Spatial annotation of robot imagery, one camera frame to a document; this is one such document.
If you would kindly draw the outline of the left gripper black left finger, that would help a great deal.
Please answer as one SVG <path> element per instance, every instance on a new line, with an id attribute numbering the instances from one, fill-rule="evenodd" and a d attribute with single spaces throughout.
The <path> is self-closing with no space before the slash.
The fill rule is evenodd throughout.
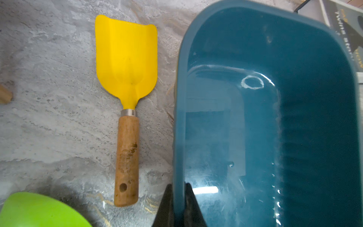
<path id="1" fill-rule="evenodd" d="M 173 227 L 174 216 L 173 187 L 172 184 L 168 184 L 161 199 L 152 227 Z"/>

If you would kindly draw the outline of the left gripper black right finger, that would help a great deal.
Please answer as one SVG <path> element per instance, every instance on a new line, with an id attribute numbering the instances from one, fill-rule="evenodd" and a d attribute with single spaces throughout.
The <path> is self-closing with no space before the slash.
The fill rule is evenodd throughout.
<path id="1" fill-rule="evenodd" d="M 185 227 L 207 227 L 190 183 L 185 184 Z"/>

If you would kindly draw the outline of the teal plastic storage box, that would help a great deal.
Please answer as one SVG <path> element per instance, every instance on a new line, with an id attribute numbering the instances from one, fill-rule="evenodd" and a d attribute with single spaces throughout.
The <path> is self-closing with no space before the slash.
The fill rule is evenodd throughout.
<path id="1" fill-rule="evenodd" d="M 174 213 L 209 227 L 360 227 L 354 66 L 325 24 L 219 1 L 190 24 L 175 85 Z"/>

